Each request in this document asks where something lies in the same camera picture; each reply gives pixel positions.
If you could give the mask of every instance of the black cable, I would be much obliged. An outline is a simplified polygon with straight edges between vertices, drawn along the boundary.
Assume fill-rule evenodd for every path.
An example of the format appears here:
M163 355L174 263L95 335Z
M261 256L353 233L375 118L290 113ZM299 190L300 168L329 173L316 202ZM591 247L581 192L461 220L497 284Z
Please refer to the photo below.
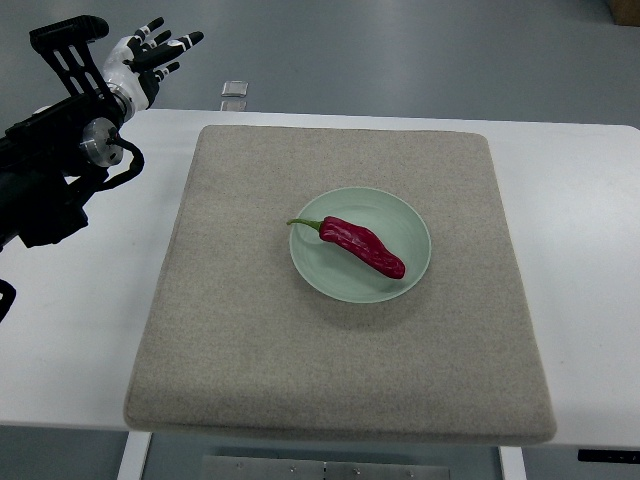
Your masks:
M138 147L136 147L133 143L127 142L124 140L117 132L115 128L112 128L109 133L111 133L111 139L107 140L107 143L118 145L125 150L130 151L133 154L133 159L129 164L129 170L126 172L122 172L115 177L107 180L102 185L100 185L96 191L102 192L104 190L111 190L112 188L116 188L123 183L128 182L129 180L137 177L144 167L144 156Z
M16 299L16 289L9 282L0 279L0 322L7 316L9 309Z

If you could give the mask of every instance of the beige felt mat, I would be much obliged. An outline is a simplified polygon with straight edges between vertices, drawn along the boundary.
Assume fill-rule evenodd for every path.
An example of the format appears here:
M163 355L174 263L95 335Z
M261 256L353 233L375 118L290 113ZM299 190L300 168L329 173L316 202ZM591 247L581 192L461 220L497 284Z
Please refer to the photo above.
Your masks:
M427 223L426 275L333 300L289 228L338 187ZM491 155L455 132L211 126L198 141L125 405L144 430L529 444L555 422Z

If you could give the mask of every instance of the green stem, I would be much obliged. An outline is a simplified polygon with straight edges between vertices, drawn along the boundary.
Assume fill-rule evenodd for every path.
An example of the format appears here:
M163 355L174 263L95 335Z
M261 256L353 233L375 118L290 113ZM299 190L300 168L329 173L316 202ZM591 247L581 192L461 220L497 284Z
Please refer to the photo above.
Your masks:
M322 222L317 222L314 220L305 220L304 218L294 218L287 222L287 225L291 225L292 223L302 223L303 225L308 225L311 228L315 228L320 231L320 227L322 226Z

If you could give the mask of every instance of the ceramic plate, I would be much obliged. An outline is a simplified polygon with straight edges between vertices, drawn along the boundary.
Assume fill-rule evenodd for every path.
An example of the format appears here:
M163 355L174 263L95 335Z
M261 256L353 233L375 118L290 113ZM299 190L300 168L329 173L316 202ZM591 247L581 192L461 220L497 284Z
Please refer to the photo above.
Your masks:
M402 295L422 278L431 258L431 237L424 221L405 201L374 188L332 190L312 200L298 218L342 218L367 227L406 266L404 278L393 280L335 244L318 231L291 226L291 258L300 275L320 292L351 303L375 303Z

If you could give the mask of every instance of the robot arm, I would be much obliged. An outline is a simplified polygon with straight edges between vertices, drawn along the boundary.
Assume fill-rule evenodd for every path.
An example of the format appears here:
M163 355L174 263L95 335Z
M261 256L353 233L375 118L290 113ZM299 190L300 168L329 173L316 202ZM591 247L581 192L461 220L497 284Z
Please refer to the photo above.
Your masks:
M0 251L16 236L25 246L55 244L88 225L83 210L91 196L140 173L142 152L119 135L122 125L153 103L176 59L204 35L176 40L157 18L125 37L108 56L103 73L88 44L109 33L107 22L83 15L30 32L31 45L56 72L70 97L9 128L0 139ZM133 154L129 169L108 169ZM0 320L15 290L0 280Z

